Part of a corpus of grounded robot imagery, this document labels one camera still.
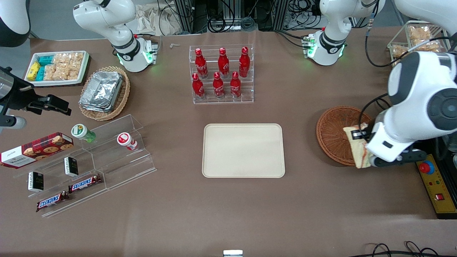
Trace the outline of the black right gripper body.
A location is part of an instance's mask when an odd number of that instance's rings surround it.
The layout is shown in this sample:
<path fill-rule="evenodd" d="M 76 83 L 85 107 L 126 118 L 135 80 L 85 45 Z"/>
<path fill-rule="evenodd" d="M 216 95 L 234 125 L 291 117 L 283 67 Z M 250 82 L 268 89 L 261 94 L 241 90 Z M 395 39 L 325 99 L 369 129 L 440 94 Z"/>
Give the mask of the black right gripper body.
<path fill-rule="evenodd" d="M 21 91 L 24 86 L 23 80 L 16 77 L 1 77 L 1 114 L 5 115 L 9 107 L 14 110 L 24 109 L 33 101 L 38 99 L 34 90 L 25 85 L 26 90 Z"/>

